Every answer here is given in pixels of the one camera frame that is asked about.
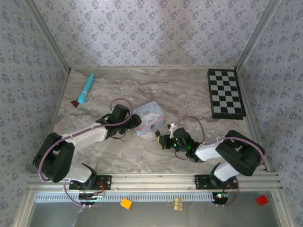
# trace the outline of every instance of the red block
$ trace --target red block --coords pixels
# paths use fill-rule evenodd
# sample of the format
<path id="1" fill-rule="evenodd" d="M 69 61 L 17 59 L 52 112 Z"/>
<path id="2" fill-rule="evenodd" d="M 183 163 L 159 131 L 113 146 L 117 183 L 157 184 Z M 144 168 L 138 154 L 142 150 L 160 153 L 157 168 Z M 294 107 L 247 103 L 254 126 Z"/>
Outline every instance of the red block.
<path id="1" fill-rule="evenodd" d="M 79 102 L 77 100 L 76 101 L 71 101 L 71 104 L 73 104 L 73 106 L 75 106 L 77 108 L 78 105 L 79 105 Z"/>
<path id="2" fill-rule="evenodd" d="M 258 204 L 259 204 L 260 206 L 263 206 L 263 205 L 265 205 L 266 203 L 269 202 L 265 195 L 260 196 L 260 197 L 257 198 L 256 200 L 257 200 L 257 202 L 258 202 Z"/>

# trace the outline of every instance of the red wire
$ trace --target red wire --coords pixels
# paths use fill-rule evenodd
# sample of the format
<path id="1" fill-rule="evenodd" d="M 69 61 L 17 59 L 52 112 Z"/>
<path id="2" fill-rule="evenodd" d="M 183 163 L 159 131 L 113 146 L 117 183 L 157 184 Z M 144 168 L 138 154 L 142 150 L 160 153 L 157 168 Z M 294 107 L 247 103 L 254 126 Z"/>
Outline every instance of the red wire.
<path id="1" fill-rule="evenodd" d="M 222 193 L 223 193 L 223 192 L 225 192 L 225 190 L 226 190 L 227 186 L 230 186 L 230 188 L 232 189 L 232 185 L 231 185 L 230 183 L 226 182 L 226 184 L 225 184 L 225 188 L 224 188 L 224 190 L 222 191 Z"/>
<path id="2" fill-rule="evenodd" d="M 232 191 L 233 191 L 232 185 L 231 185 L 230 183 L 228 183 L 228 182 L 227 182 L 227 183 L 226 183 L 226 185 L 229 185 L 229 186 L 230 186 L 230 188 L 231 188 L 231 189 L 232 189 Z"/>
<path id="3" fill-rule="evenodd" d="M 99 185 L 99 186 L 102 186 L 102 192 L 103 192 L 103 195 L 105 196 L 105 186 L 104 186 L 104 184 L 102 182 L 97 182 L 96 184 Z"/>

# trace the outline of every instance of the black mounting plate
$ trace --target black mounting plate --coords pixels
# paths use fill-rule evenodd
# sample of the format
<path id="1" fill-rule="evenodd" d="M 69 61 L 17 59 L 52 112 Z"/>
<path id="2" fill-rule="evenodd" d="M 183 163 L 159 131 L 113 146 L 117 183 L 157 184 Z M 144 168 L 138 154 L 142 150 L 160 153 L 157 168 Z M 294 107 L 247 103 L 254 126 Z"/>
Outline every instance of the black mounting plate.
<path id="1" fill-rule="evenodd" d="M 232 186 L 232 189 L 238 189 L 238 185 L 236 182 L 235 177 L 231 177 L 226 181 L 226 183 L 229 183 Z M 230 189 L 229 185 L 226 186 L 225 183 L 223 183 L 221 186 L 216 187 L 212 185 L 210 182 L 210 177 L 208 174 L 200 174 L 200 175 L 195 175 L 195 184 L 196 184 L 196 189 L 197 190 L 205 190 L 205 189 Z"/>
<path id="2" fill-rule="evenodd" d="M 102 182 L 104 184 L 105 187 L 105 191 L 106 190 L 110 190 L 110 186 L 112 184 L 112 176 L 111 175 L 97 175 L 96 176 L 96 182 Z M 78 181 L 71 181 L 70 182 L 70 190 L 88 190 L 87 187 L 83 186 L 82 183 L 78 182 Z M 102 190 L 102 186 L 99 186 L 97 184 L 94 184 L 92 186 L 92 188 L 89 188 L 89 190 L 96 190 L 96 191 L 101 191 Z"/>

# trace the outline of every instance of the blue toy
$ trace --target blue toy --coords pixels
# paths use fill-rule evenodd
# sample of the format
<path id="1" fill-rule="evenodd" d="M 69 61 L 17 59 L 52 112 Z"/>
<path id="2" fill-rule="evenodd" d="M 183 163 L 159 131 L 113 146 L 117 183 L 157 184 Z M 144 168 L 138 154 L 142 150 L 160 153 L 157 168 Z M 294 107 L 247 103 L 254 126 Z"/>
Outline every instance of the blue toy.
<path id="1" fill-rule="evenodd" d="M 85 100 L 86 100 L 86 98 L 87 98 L 87 94 L 89 93 L 89 89 L 90 89 L 90 86 L 91 86 L 91 84 L 93 83 L 93 81 L 94 81 L 94 73 L 92 73 L 90 76 L 89 76 L 89 78 L 87 79 L 87 82 L 86 82 L 86 84 L 85 84 L 85 86 L 84 86 L 84 88 L 83 88 L 83 90 L 82 90 L 82 92 L 81 92 L 81 94 L 79 95 L 79 97 L 78 97 L 78 102 L 79 103 L 85 103 Z"/>

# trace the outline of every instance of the yellow block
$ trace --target yellow block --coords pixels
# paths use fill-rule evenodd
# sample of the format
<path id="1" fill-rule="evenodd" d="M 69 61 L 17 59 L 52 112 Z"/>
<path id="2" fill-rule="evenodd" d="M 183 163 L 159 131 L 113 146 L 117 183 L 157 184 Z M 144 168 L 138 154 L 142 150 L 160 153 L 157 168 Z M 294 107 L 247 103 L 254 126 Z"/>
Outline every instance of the yellow block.
<path id="1" fill-rule="evenodd" d="M 131 202 L 125 198 L 121 202 L 121 206 L 125 207 L 128 210 L 131 208 L 132 204 L 133 204 L 133 202 Z"/>
<path id="2" fill-rule="evenodd" d="M 175 198 L 174 210 L 182 211 L 182 199 Z"/>

